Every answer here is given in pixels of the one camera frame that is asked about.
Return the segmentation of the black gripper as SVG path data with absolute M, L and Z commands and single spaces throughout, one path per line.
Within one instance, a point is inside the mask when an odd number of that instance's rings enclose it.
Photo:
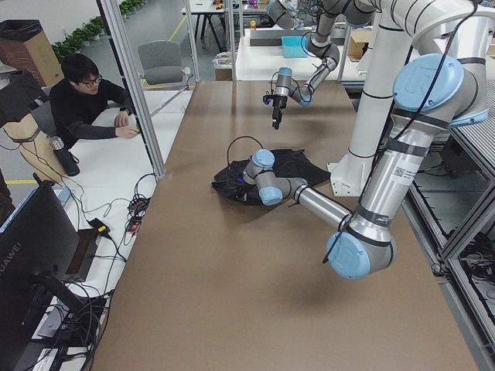
M 235 201 L 254 201 L 252 197 L 252 191 L 254 190 L 254 185 L 245 182 L 244 178 L 239 176 L 234 176 L 234 200 Z
M 275 130 L 279 129 L 279 125 L 282 122 L 282 112 L 286 108 L 286 104 L 287 104 L 287 97 L 274 95 L 274 102 L 272 104 L 273 111 L 271 117 L 272 117 L 272 127 Z

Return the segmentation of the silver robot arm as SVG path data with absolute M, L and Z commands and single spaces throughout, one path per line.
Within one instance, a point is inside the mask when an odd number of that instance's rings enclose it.
M 330 34 L 337 16 L 354 27 L 373 24 L 374 44 L 347 153 L 331 169 L 334 192 L 357 196 L 354 210 L 300 177 L 278 177 L 274 155 L 251 156 L 237 187 L 256 189 L 273 206 L 285 198 L 313 211 L 337 232 L 324 261 L 338 275 L 359 279 L 388 267 L 396 244 L 390 227 L 433 138 L 486 120 L 485 56 L 494 10 L 477 1 L 321 1 L 307 50 L 320 66 L 301 87 L 281 68 L 275 92 L 264 98 L 278 126 L 288 99 L 307 105 L 336 68 L 340 53 Z
M 367 25 L 373 18 L 375 7 L 364 1 L 270 1 L 268 15 L 283 29 L 301 29 L 313 22 L 313 30 L 305 32 L 299 45 L 306 55 L 317 58 L 319 65 L 304 83 L 292 77 L 292 69 L 282 66 L 273 74 L 276 79 L 271 91 L 262 98 L 264 104 L 273 107 L 271 124 L 279 129 L 282 111 L 287 100 L 293 99 L 303 107 L 309 106 L 319 85 L 334 71 L 340 61 L 340 51 L 331 40 L 336 18 L 343 15 L 352 27 Z

